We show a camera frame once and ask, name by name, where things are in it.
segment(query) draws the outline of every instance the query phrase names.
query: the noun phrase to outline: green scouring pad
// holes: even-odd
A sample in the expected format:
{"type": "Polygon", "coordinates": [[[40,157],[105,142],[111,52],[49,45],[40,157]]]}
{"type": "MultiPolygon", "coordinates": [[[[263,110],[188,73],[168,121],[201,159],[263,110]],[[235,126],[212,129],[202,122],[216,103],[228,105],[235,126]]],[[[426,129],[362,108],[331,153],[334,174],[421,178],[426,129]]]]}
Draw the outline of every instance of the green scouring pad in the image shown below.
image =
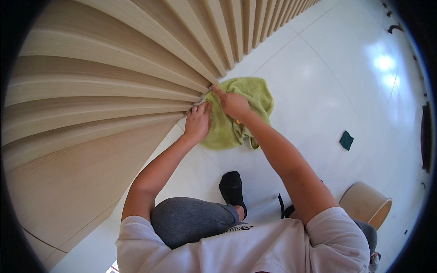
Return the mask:
{"type": "Polygon", "coordinates": [[[354,141],[354,138],[350,136],[350,134],[347,131],[344,131],[343,135],[340,139],[340,144],[345,148],[346,150],[350,150],[350,146],[352,145],[352,142],[354,141]]]}

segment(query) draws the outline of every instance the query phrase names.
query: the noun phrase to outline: sleeve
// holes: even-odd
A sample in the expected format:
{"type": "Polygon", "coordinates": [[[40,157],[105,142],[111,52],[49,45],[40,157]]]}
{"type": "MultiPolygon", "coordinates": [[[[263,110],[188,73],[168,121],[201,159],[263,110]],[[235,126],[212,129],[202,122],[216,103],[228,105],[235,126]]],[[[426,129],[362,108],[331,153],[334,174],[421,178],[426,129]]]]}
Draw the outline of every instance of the sleeve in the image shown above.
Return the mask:
{"type": "Polygon", "coordinates": [[[311,272],[368,272],[367,239],[344,209],[332,207],[320,212],[306,230],[311,272]]]}
{"type": "Polygon", "coordinates": [[[120,272],[149,272],[171,249],[153,230],[152,224],[140,216],[128,216],[120,226],[115,242],[120,272]]]}

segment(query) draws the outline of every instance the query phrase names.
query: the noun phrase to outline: light wood panel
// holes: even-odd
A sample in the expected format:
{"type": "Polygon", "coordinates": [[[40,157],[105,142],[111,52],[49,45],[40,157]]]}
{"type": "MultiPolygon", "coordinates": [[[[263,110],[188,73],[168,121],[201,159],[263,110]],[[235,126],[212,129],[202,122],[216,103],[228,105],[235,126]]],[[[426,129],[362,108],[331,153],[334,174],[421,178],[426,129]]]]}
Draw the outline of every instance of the light wood panel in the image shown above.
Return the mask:
{"type": "Polygon", "coordinates": [[[210,82],[217,84],[214,76],[168,30],[147,12],[129,0],[77,0],[117,18],[133,29],[154,40],[159,45],[187,63],[210,82]]]}
{"type": "Polygon", "coordinates": [[[90,121],[188,111],[190,102],[129,97],[61,97],[4,109],[3,144],[30,135],[90,121]]]}
{"type": "Polygon", "coordinates": [[[87,122],[45,131],[4,145],[3,164],[9,171],[50,153],[109,135],[153,124],[178,121],[183,113],[152,114],[87,122]]]}
{"type": "Polygon", "coordinates": [[[253,25],[255,24],[255,0],[243,0],[244,3],[244,53],[252,50],[253,25]]]}
{"type": "Polygon", "coordinates": [[[276,22],[279,18],[279,14],[281,12],[283,4],[284,4],[284,0],[277,0],[276,1],[276,5],[275,5],[275,8],[273,10],[273,15],[272,15],[272,22],[270,23],[269,32],[267,33],[267,37],[270,37],[273,34],[274,27],[275,27],[276,22]]]}
{"type": "Polygon", "coordinates": [[[234,69],[234,58],[232,54],[231,42],[229,40],[228,31],[226,28],[225,17],[223,15],[222,6],[219,0],[203,0],[206,6],[206,11],[212,19],[213,26],[219,35],[222,50],[225,52],[227,65],[229,69],[234,69]]]}
{"type": "Polygon", "coordinates": [[[145,97],[190,102],[200,92],[149,75],[97,62],[52,56],[20,57],[5,106],[56,97],[145,97]]]}
{"type": "Polygon", "coordinates": [[[100,62],[208,91],[208,80],[163,47],[120,21],[76,2],[55,1],[48,6],[21,49],[20,56],[27,55],[100,62]]]}
{"type": "Polygon", "coordinates": [[[277,0],[269,0],[267,2],[266,15],[264,17],[263,30],[261,31],[260,41],[264,42],[267,38],[267,33],[269,32],[270,23],[273,17],[273,12],[276,7],[277,0]]]}
{"type": "Polygon", "coordinates": [[[276,25],[274,27],[274,31],[277,31],[281,27],[282,21],[284,20],[285,14],[286,14],[290,4],[291,4],[291,0],[285,0],[284,4],[282,4],[281,11],[279,12],[279,17],[278,17],[278,19],[276,21],[276,25]]]}
{"type": "Polygon", "coordinates": [[[201,22],[199,21],[196,13],[193,8],[190,6],[187,0],[165,0],[165,2],[169,5],[172,11],[177,15],[178,19],[180,19],[185,26],[188,28],[190,33],[195,37],[195,39],[199,42],[202,48],[208,54],[208,57],[212,60],[220,75],[222,77],[226,76],[225,67],[220,61],[220,58],[217,52],[214,49],[211,41],[209,40],[208,34],[205,29],[202,27],[201,22]]]}
{"type": "Polygon", "coordinates": [[[55,252],[52,253],[52,255],[45,259],[42,264],[44,265],[45,269],[52,270],[53,267],[55,267],[55,265],[59,263],[66,255],[67,253],[57,249],[55,250],[55,252]]]}
{"type": "Polygon", "coordinates": [[[18,220],[50,270],[103,222],[211,83],[316,0],[53,0],[2,120],[18,220]]]}
{"type": "Polygon", "coordinates": [[[231,41],[234,60],[243,59],[243,18],[241,0],[220,0],[226,27],[231,41]]]}
{"type": "Polygon", "coordinates": [[[21,230],[27,242],[29,243],[30,247],[32,248],[33,252],[35,253],[35,255],[38,257],[40,261],[45,261],[50,255],[52,255],[56,251],[56,248],[47,245],[41,240],[38,240],[32,234],[25,231],[24,229],[21,230]]]}
{"type": "Polygon", "coordinates": [[[253,27],[252,47],[257,48],[260,44],[261,31],[263,30],[264,18],[266,16],[267,0],[257,0],[255,11],[255,24],[253,27]]]}
{"type": "Polygon", "coordinates": [[[166,122],[99,138],[6,173],[19,222],[59,248],[120,199],[173,126],[166,122]]]}
{"type": "Polygon", "coordinates": [[[96,229],[103,221],[105,221],[114,211],[117,206],[119,200],[113,203],[109,208],[107,208],[104,212],[98,215],[95,219],[93,219],[89,224],[84,226],[81,230],[79,230],[73,237],[68,239],[62,246],[59,247],[59,250],[70,252],[78,243],[80,243],[85,237],[88,236],[94,229],[96,229]]]}
{"type": "Polygon", "coordinates": [[[288,23],[290,21],[290,17],[291,17],[291,12],[293,11],[293,8],[296,4],[297,0],[291,0],[290,5],[288,6],[288,10],[286,15],[284,16],[284,19],[281,23],[281,27],[283,27],[286,23],[288,23]]]}

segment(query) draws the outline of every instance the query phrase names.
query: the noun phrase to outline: bucket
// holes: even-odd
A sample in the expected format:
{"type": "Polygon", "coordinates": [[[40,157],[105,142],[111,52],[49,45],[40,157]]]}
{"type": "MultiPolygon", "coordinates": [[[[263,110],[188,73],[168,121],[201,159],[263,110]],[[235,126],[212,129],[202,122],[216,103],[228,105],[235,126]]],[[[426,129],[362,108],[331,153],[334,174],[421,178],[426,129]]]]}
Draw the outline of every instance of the bucket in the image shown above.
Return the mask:
{"type": "Polygon", "coordinates": [[[392,207],[392,199],[363,182],[357,182],[343,195],[340,207],[352,219],[369,223],[378,230],[392,207]]]}

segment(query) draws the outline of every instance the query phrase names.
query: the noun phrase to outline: hand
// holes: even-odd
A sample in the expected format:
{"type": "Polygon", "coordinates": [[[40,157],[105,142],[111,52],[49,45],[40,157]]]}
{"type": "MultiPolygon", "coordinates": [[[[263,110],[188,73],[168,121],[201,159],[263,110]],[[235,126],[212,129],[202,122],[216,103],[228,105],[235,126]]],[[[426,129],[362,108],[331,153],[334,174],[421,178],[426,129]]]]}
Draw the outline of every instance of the hand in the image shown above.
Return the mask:
{"type": "Polygon", "coordinates": [[[211,109],[212,102],[206,101],[199,106],[193,106],[187,114],[184,136],[195,144],[201,142],[209,133],[212,124],[209,119],[211,109]]]}
{"type": "Polygon", "coordinates": [[[233,119],[243,121],[251,112],[247,99],[237,93],[226,93],[217,86],[211,86],[212,90],[220,97],[223,111],[233,119]]]}

